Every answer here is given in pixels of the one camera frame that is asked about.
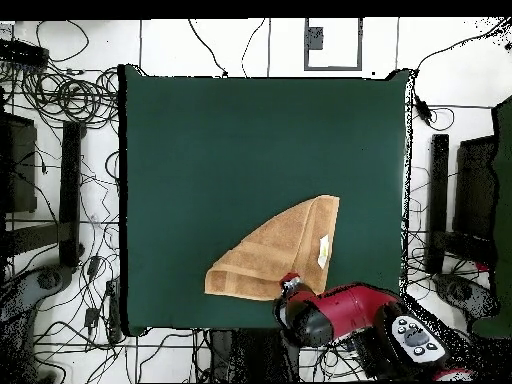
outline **power adapter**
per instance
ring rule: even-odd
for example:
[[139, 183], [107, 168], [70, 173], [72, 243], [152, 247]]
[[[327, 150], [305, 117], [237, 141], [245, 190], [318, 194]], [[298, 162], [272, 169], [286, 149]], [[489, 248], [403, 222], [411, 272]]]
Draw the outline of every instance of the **power adapter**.
[[101, 258], [98, 256], [93, 256], [91, 261], [89, 262], [89, 266], [87, 267], [87, 275], [89, 276], [89, 282], [91, 282], [98, 273], [98, 269], [100, 267]]
[[414, 95], [414, 100], [416, 100], [415, 106], [418, 116], [423, 122], [425, 122], [425, 124], [430, 126], [430, 123], [432, 122], [432, 112], [430, 111], [427, 102], [421, 100], [417, 94]]
[[100, 320], [100, 311], [96, 308], [87, 308], [85, 311], [84, 327], [89, 329], [96, 328]]

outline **control buttons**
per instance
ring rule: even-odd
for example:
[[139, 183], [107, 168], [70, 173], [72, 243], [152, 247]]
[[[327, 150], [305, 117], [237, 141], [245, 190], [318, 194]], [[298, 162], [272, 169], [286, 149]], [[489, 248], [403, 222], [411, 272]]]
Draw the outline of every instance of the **control buttons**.
[[429, 341], [428, 334], [421, 328], [409, 328], [405, 332], [404, 341], [407, 346], [422, 346]]

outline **floor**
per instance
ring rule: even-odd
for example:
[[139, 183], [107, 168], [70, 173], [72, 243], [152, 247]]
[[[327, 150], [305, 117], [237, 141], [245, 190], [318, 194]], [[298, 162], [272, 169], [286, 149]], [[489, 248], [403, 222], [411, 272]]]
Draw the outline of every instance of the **floor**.
[[[258, 77], [299, 77], [299, 76], [357, 76], [367, 78], [385, 78], [396, 68], [414, 69], [422, 58], [430, 53], [444, 49], [455, 42], [485, 33], [497, 23], [496, 18], [365, 18], [362, 54], [362, 71], [304, 71], [303, 19], [250, 18], [235, 20], [197, 20], [193, 25], [197, 33], [211, 47], [217, 62], [229, 76]], [[119, 63], [139, 65], [149, 75], [220, 75], [208, 50], [194, 36], [187, 20], [150, 20], [150, 21], [76, 21], [79, 27], [68, 22], [45, 22], [39, 26], [39, 39], [43, 47], [50, 50], [54, 61], [61, 69], [85, 70], [77, 78], [94, 82], [101, 72], [115, 67]], [[16, 24], [15, 36], [37, 43], [36, 27], [38, 22]], [[340, 20], [311, 20], [310, 26], [325, 27], [325, 51], [315, 52], [310, 60], [316, 64], [343, 64], [349, 60], [351, 49], [347, 48], [343, 57], [333, 43], [337, 28], [344, 25]], [[251, 44], [244, 55], [247, 42], [254, 33]], [[501, 34], [495, 37], [473, 40], [464, 46], [458, 46], [426, 60], [420, 69], [416, 92], [429, 105], [451, 105], [454, 113], [453, 125], [444, 131], [450, 136], [450, 149], [456, 151], [460, 141], [493, 133], [490, 107], [509, 97], [512, 93], [512, 52], [505, 49], [512, 35]], [[241, 58], [244, 55], [243, 68]], [[35, 111], [28, 107], [22, 94], [14, 96], [16, 114], [34, 119], [38, 130], [38, 148], [47, 167], [47, 173], [37, 172], [36, 184], [47, 197], [51, 208], [58, 211], [60, 185], [60, 145], [62, 130], [46, 125]], [[436, 128], [444, 128], [452, 121], [448, 110], [438, 110]], [[106, 281], [119, 272], [119, 261], [115, 256], [117, 245], [117, 222], [119, 201], [115, 180], [105, 170], [105, 161], [118, 150], [116, 122], [101, 129], [89, 130], [82, 143], [82, 172], [88, 175], [83, 181], [82, 223], [80, 238], [86, 248], [84, 258], [98, 250], [100, 255], [112, 259], [110, 267], [105, 266], [96, 282], [95, 302], [101, 300]], [[428, 144], [436, 131], [419, 119], [413, 120], [413, 156], [411, 180], [411, 231], [421, 231], [424, 225], [428, 181], [427, 155]], [[108, 162], [111, 174], [118, 172], [117, 161]], [[455, 155], [450, 155], [450, 172], [455, 170]], [[456, 177], [450, 178], [449, 199], [454, 194]], [[9, 216], [12, 228], [34, 225], [35, 221], [52, 222], [51, 214], [41, 196], [38, 196], [38, 209], [32, 213], [20, 213]], [[448, 226], [451, 225], [453, 202], [448, 204]], [[149, 219], [158, 216], [148, 215]], [[102, 243], [103, 235], [107, 243]], [[419, 242], [411, 242], [412, 249]], [[32, 259], [33, 251], [14, 258], [14, 272], [18, 272]], [[30, 268], [55, 263], [57, 249], [51, 249], [35, 257]], [[456, 260], [447, 258], [445, 267], [451, 269]], [[464, 269], [474, 270], [474, 264], [465, 264]], [[411, 280], [421, 278], [419, 273]], [[485, 285], [485, 274], [478, 277]], [[466, 323], [460, 311], [451, 308], [439, 300], [429, 290], [428, 280], [412, 284], [409, 292], [420, 303], [436, 313], [447, 325], [466, 331]], [[36, 345], [40, 360], [58, 364], [66, 370], [65, 383], [142, 383], [194, 381], [192, 352], [194, 336], [190, 331], [171, 329], [152, 329], [145, 336], [128, 338], [114, 351], [90, 350], [85, 352], [84, 340], [60, 324], [49, 326], [56, 321], [64, 321], [80, 331], [83, 327], [85, 302], [79, 294], [78, 273], [70, 287], [64, 292], [48, 298], [41, 307], [36, 320], [35, 334], [46, 332]], [[106, 342], [105, 331], [100, 323], [96, 343]], [[196, 346], [201, 342], [197, 337]], [[162, 348], [155, 355], [158, 346]], [[198, 363], [202, 369], [209, 366], [209, 350], [203, 344], [195, 349]], [[307, 381], [349, 381], [364, 378], [350, 369], [357, 368], [350, 355], [344, 354], [348, 361], [338, 361], [336, 357], [325, 357], [325, 364], [332, 372], [327, 378], [311, 367], [301, 368], [301, 376]], [[318, 361], [319, 352], [304, 350], [300, 355], [303, 366]], [[57, 381], [63, 373], [57, 370]]]

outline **brown towel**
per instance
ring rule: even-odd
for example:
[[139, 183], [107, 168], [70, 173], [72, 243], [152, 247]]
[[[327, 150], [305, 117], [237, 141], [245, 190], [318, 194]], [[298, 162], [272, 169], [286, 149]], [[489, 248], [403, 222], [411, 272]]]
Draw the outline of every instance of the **brown towel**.
[[[279, 280], [298, 272], [315, 293], [325, 290], [340, 199], [319, 196], [267, 221], [227, 252], [206, 273], [205, 293], [273, 300]], [[320, 239], [329, 236], [324, 269], [318, 264]]]

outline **table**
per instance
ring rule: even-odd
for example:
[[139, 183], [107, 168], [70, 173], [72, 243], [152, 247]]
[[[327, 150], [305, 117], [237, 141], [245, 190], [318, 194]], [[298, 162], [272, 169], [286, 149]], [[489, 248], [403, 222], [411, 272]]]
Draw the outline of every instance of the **table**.
[[[131, 334], [275, 327], [271, 302], [205, 295], [206, 271], [266, 220], [320, 194], [341, 198], [327, 287], [398, 292], [406, 71], [388, 81], [124, 71]], [[168, 220], [147, 220], [148, 208]]]

